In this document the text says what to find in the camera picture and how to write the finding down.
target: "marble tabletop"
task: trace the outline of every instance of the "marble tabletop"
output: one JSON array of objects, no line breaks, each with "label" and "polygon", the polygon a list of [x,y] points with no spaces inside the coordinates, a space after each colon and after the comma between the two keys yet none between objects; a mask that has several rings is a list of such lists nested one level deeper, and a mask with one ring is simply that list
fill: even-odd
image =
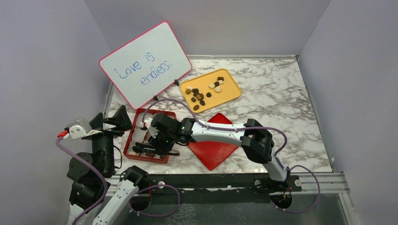
[{"label": "marble tabletop", "polygon": [[[311,106],[303,78],[296,59],[191,59],[192,71],[182,77],[186,81],[214,70],[227,69],[242,90],[242,96],[201,112],[197,117],[209,120],[222,113],[233,123],[244,123],[248,118],[263,126],[275,127],[286,133],[288,144],[279,154],[286,165],[303,165],[313,172],[331,172],[331,166],[323,145],[318,124]],[[121,105],[126,105],[131,121],[133,110],[118,90],[114,89],[107,116],[112,116]],[[174,98],[185,101],[176,85],[158,95],[159,99]],[[189,112],[174,102],[160,102],[152,107],[172,111],[177,119],[191,117]],[[272,132],[275,147],[283,144],[282,135]],[[127,142],[129,132],[115,139],[121,150]],[[184,146],[175,145],[180,156],[170,156],[167,164],[148,163],[122,156],[122,172],[136,165],[149,173],[266,173],[265,168],[247,159],[242,148],[236,149],[223,163],[209,171],[193,152]],[[120,154],[115,151],[115,165],[120,164]],[[294,172],[306,172],[301,168]]]}]

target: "red plastic bin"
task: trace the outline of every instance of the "red plastic bin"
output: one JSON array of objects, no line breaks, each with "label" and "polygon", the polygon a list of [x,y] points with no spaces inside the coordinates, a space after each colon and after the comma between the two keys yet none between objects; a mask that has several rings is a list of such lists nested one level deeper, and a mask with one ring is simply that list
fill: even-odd
[{"label": "red plastic bin", "polygon": [[[161,158],[151,158],[151,157],[147,157],[147,156],[137,156],[137,155],[127,154],[127,150],[130,147],[131,137],[133,137],[134,129],[135,129],[136,124],[137,124],[137,118],[140,115],[140,113],[145,112],[145,110],[146,109],[143,109],[143,108],[137,109],[136,115],[134,117],[133,124],[132,124],[133,128],[131,129],[129,137],[127,138],[127,143],[124,146],[123,154],[125,155],[125,157],[127,157],[129,159],[145,161],[145,162],[151,162],[151,163],[166,164],[168,162],[169,155],[166,155],[166,157],[164,159],[161,159]],[[167,116],[173,116],[174,119],[177,118],[176,114],[174,112],[169,112],[169,111],[150,109],[150,110],[148,110],[148,113],[153,114],[153,115],[155,115],[157,113],[162,113],[162,114],[165,114]]]}]

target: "wall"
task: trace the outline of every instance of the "wall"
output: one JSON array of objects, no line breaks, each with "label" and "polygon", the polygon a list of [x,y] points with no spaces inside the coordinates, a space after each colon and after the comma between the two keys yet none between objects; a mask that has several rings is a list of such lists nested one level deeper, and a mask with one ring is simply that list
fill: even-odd
[{"label": "wall", "polygon": [[[64,224],[70,157],[55,146],[73,119],[101,111],[109,52],[82,0],[0,4],[0,218],[2,224]],[[74,152],[88,141],[65,141]]]},{"label": "wall", "polygon": [[85,0],[114,50],[161,21],[187,54],[300,54],[329,0]]},{"label": "wall", "polygon": [[363,225],[396,224],[398,2],[331,0],[298,62]]}]

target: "whiteboard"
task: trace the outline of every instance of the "whiteboard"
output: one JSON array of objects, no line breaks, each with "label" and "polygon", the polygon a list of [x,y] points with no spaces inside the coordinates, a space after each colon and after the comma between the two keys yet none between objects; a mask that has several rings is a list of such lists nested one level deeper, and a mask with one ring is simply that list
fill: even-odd
[{"label": "whiteboard", "polygon": [[192,69],[167,22],[100,59],[99,66],[134,109]]}]

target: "red cutting board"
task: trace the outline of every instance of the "red cutting board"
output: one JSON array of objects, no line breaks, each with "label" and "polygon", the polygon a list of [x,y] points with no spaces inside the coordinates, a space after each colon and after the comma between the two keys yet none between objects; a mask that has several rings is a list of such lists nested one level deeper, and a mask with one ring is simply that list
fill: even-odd
[{"label": "red cutting board", "polygon": [[[221,113],[217,113],[208,122],[232,124],[232,122]],[[192,142],[189,143],[188,148],[192,150],[205,167],[212,171],[224,162],[224,160],[228,158],[228,156],[230,156],[238,146],[220,142]]]}]

